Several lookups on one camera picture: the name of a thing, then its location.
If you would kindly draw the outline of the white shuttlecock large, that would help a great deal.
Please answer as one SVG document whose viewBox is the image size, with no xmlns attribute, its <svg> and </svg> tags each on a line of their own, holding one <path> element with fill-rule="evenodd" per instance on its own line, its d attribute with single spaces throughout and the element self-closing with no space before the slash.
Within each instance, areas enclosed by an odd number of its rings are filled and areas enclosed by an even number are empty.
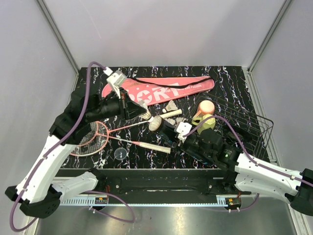
<svg viewBox="0 0 313 235">
<path fill-rule="evenodd" d="M 142 108 L 145 109 L 145 112 L 143 114 L 140 114 L 139 117 L 142 118 L 143 120 L 148 121 L 149 123 L 152 122 L 154 117 L 152 116 L 151 112 L 149 111 L 147 104 L 143 100 L 141 100 L 139 102 L 139 104 Z"/>
</svg>

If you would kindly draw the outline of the black shuttlecock tube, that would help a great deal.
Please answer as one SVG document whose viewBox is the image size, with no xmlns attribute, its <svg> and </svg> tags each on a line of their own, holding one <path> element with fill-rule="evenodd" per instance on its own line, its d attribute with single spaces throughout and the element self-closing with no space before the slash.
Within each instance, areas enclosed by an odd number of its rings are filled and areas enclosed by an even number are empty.
<svg viewBox="0 0 313 235">
<path fill-rule="evenodd" d="M 175 137 L 175 127 L 161 116 L 155 116 L 152 122 L 149 123 L 149 131 L 157 133 L 161 136 Z"/>
</svg>

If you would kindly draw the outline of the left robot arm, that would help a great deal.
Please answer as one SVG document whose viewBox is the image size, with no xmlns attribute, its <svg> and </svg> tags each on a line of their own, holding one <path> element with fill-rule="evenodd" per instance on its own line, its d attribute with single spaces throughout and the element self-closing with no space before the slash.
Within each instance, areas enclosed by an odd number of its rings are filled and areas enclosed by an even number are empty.
<svg viewBox="0 0 313 235">
<path fill-rule="evenodd" d="M 119 116 L 130 120 L 147 112 L 143 101 L 133 101 L 127 91 L 110 92 L 105 98 L 89 94 L 87 89 L 71 93 L 70 102 L 58 115 L 49 130 L 46 143 L 32 169 L 16 186 L 6 189 L 5 195 L 19 206 L 26 216 L 47 218 L 59 205 L 76 195 L 105 190 L 103 175 L 96 169 L 88 170 L 63 184 L 52 184 L 62 163 L 91 131 L 90 124 Z"/>
</svg>

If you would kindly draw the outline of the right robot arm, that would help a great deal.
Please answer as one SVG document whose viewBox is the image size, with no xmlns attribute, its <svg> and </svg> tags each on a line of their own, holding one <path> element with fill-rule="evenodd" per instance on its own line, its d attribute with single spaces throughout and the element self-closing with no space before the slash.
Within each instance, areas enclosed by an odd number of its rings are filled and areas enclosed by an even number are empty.
<svg viewBox="0 0 313 235">
<path fill-rule="evenodd" d="M 213 129 L 192 132 L 192 125 L 180 122 L 173 126 L 162 119 L 149 124 L 149 130 L 160 135 L 202 164 L 214 164 L 226 171 L 222 181 L 224 192 L 239 190 L 273 197 L 289 204 L 294 210 L 313 214 L 313 172 L 279 167 L 246 154 L 243 150 L 225 143 Z"/>
</svg>

